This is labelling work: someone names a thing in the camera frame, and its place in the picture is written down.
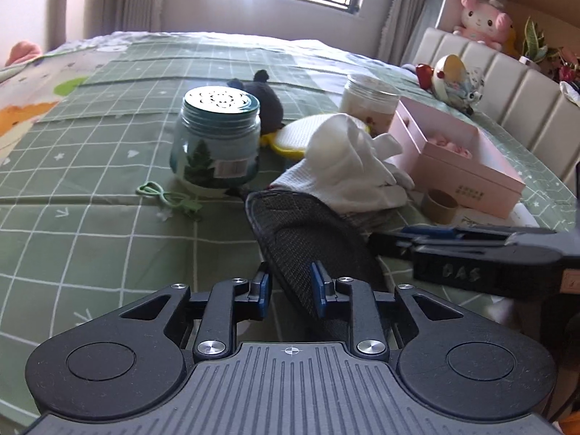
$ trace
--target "round black pad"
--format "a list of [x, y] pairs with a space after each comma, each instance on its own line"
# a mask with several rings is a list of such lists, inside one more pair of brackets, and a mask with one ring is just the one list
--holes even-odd
[[474, 381], [495, 381], [506, 377], [515, 366], [513, 355], [493, 343], [474, 341], [456, 346], [447, 354], [457, 374]]
[[530, 412], [555, 381], [547, 350], [480, 316], [464, 320], [427, 324], [403, 348], [397, 372], [404, 385], [429, 407], [464, 420]]
[[189, 296], [188, 288], [161, 291], [37, 347], [25, 377], [40, 412], [114, 420], [173, 394], [187, 372], [181, 349], [165, 333], [173, 329], [168, 321], [183, 321]]
[[127, 373], [135, 363], [135, 353], [118, 343], [100, 341], [73, 351], [67, 365], [72, 374], [88, 381], [106, 381]]

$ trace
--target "black mesh fabric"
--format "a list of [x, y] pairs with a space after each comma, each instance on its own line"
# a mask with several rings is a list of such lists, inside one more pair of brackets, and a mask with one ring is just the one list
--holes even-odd
[[347, 340], [346, 323], [318, 319], [310, 266], [320, 260], [332, 278], [348, 276], [368, 282], [376, 291], [387, 291], [381, 267], [360, 233], [306, 193], [286, 190], [251, 193], [246, 213], [275, 279], [317, 337]]

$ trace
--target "bed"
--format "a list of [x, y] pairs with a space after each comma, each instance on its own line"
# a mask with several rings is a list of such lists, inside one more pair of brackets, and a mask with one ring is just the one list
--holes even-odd
[[[171, 283], [201, 291], [225, 278], [253, 276], [260, 252], [241, 201], [203, 199], [202, 219], [196, 222], [134, 193], [147, 180], [179, 188], [169, 169], [169, 149], [182, 96], [193, 87], [234, 77], [250, 80], [265, 68], [285, 120], [292, 121], [335, 111], [348, 73], [374, 75], [484, 129], [521, 172], [527, 184], [522, 201], [537, 222], [556, 229], [573, 225], [573, 195], [543, 163], [488, 116], [464, 117], [400, 68], [315, 41], [117, 33], [65, 46], [17, 78], [38, 76], [51, 60], [102, 54], [109, 60], [97, 63], [0, 162], [0, 414], [16, 423], [29, 424], [37, 414], [24, 365], [40, 342]], [[7, 101], [4, 88], [0, 102]], [[263, 150], [251, 187], [267, 186], [282, 169], [282, 159]], [[389, 212], [385, 223], [397, 230], [424, 222], [410, 202]], [[413, 283], [407, 263], [383, 264], [390, 286]], [[495, 299], [420, 286], [477, 312]], [[298, 340], [296, 330], [285, 325], [291, 312], [275, 289], [266, 322], [242, 323], [239, 338]]]

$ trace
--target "toy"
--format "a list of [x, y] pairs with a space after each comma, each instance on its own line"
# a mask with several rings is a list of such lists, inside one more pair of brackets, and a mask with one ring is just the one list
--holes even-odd
[[28, 62], [42, 55], [42, 49], [38, 44], [29, 41], [20, 41], [10, 51], [10, 56], [5, 66]]
[[481, 69], [468, 71], [457, 55], [443, 57], [435, 68], [418, 65], [416, 73], [422, 89], [432, 91], [438, 100], [468, 116], [481, 100], [485, 85]]
[[[315, 114], [303, 117], [302, 119], [287, 124], [273, 134], [266, 135], [265, 139], [268, 140], [270, 148], [276, 152], [276, 154], [291, 161], [299, 162], [304, 158], [304, 152], [306, 151], [306, 147], [308, 146], [310, 138], [314, 132], [322, 123], [324, 123], [324, 121], [335, 114], [336, 113]], [[352, 119], [359, 128], [364, 129], [368, 133], [370, 132], [369, 126], [367, 126], [363, 121], [356, 117], [353, 117]]]
[[243, 83], [237, 78], [227, 82], [231, 88], [237, 88], [254, 95], [260, 102], [260, 121], [262, 128], [260, 135], [265, 136], [282, 129], [284, 109], [278, 95], [268, 84], [268, 72], [259, 70], [254, 74], [253, 82]]
[[464, 8], [461, 14], [463, 26], [456, 26], [453, 34], [501, 51], [512, 25], [511, 18], [500, 11], [503, 5], [497, 0], [461, 0], [461, 4]]

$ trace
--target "green cord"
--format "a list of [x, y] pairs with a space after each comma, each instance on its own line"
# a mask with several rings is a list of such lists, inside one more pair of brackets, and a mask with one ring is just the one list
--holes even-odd
[[137, 188], [136, 193], [148, 198], [157, 197], [164, 206], [167, 206], [170, 209], [182, 209], [188, 216], [199, 219], [197, 213], [202, 207], [201, 204], [184, 193], [165, 191], [163, 187], [155, 181], [147, 181], [147, 183]]

